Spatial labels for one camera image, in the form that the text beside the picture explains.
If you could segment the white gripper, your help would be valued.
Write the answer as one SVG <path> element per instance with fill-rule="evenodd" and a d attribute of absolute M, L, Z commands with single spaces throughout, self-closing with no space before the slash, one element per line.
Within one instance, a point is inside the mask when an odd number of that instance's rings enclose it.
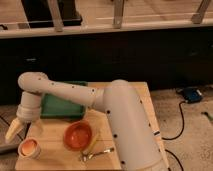
<path fill-rule="evenodd" d="M 41 115 L 41 99 L 40 94 L 22 92 L 21 102 L 18 105 L 16 112 L 17 118 L 15 118 L 5 135 L 6 141 L 12 141 L 14 137 L 24 129 L 25 123 L 35 122 Z"/>

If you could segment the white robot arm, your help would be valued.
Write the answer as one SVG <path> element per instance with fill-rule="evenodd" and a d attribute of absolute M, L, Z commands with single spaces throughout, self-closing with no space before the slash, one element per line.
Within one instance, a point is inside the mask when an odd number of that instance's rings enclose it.
<path fill-rule="evenodd" d="M 168 171 L 140 95 L 129 82 L 118 79 L 98 89 L 53 81 L 42 72 L 24 72 L 18 85 L 21 102 L 6 142 L 11 142 L 26 123 L 40 118 L 42 96 L 51 94 L 106 114 L 124 171 Z"/>

